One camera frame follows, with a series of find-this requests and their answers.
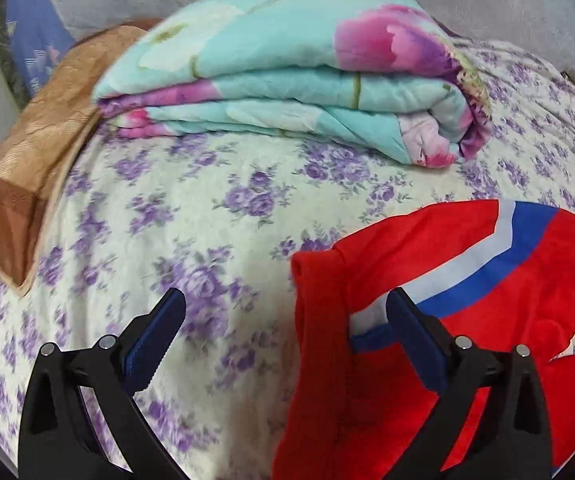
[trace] turquoise quilt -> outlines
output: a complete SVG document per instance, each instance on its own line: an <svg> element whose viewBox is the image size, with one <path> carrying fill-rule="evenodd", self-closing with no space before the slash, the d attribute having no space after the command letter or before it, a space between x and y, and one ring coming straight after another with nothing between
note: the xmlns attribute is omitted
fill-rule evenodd
<svg viewBox="0 0 575 480"><path fill-rule="evenodd" d="M304 137L432 168L490 137L485 85L415 0L199 0L130 47L94 100L122 137Z"/></svg>

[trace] brown blanket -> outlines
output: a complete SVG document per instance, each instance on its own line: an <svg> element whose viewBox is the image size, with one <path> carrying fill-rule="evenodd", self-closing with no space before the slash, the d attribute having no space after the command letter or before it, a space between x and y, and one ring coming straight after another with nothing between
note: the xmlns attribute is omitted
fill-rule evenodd
<svg viewBox="0 0 575 480"><path fill-rule="evenodd" d="M0 144L0 279L21 296L68 172L98 123L91 91L149 25L121 25L72 48Z"/></svg>

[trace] screw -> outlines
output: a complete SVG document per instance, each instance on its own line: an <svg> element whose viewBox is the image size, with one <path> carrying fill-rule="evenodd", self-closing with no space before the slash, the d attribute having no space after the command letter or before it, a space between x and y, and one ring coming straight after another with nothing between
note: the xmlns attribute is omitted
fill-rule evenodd
<svg viewBox="0 0 575 480"><path fill-rule="evenodd" d="M521 357L527 357L529 355L529 347L527 345L517 345L517 354Z"/></svg>
<svg viewBox="0 0 575 480"><path fill-rule="evenodd" d="M108 350L112 348L116 344L116 336L115 335L104 335L102 338L98 340L98 346L103 348L104 350Z"/></svg>
<svg viewBox="0 0 575 480"><path fill-rule="evenodd" d="M472 340L468 338L468 336L466 335L456 336L454 342L456 343L456 346L458 346L458 348L460 348L461 350L467 350L468 348L472 348L473 344Z"/></svg>
<svg viewBox="0 0 575 480"><path fill-rule="evenodd" d="M54 350L56 350L56 345L54 343L45 343L41 346L41 355L47 357L48 355L51 355Z"/></svg>

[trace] bed sheet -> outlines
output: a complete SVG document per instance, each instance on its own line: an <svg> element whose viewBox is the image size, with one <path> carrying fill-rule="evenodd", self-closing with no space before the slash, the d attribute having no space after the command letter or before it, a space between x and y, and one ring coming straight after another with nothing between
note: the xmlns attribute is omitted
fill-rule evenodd
<svg viewBox="0 0 575 480"><path fill-rule="evenodd" d="M65 185L33 288L19 299L0 282L0 445L12 460L40 345L119 333L173 285L187 319L137 403L192 480L268 479L298 369L295 251L435 202L505 197L575 212L575 87L510 44L459 45L490 89L494 137L446 170L310 140L124 140L101 128ZM108 456L125 465L85 396Z"/></svg>

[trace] white stripe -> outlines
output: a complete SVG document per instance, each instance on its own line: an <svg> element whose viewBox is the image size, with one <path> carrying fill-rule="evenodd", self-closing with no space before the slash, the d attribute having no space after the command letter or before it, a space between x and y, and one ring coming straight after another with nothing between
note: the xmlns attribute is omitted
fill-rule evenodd
<svg viewBox="0 0 575 480"><path fill-rule="evenodd" d="M361 335L375 326L387 323L385 301L389 293L388 290L376 298L370 306L349 316L349 335Z"/></svg>
<svg viewBox="0 0 575 480"><path fill-rule="evenodd" d="M458 256L402 285L410 299L419 304L440 294L469 278L492 258L507 251L512 246L512 216L515 207L513 200L499 200L499 216L494 232ZM385 302L389 293L388 290L367 308L349 317L349 335L361 335L375 326L387 323Z"/></svg>
<svg viewBox="0 0 575 480"><path fill-rule="evenodd" d="M415 304L452 288L469 278L495 256L512 247L512 215L516 203L499 200L499 217L494 232L480 242L435 269L421 274L403 285L403 290Z"/></svg>

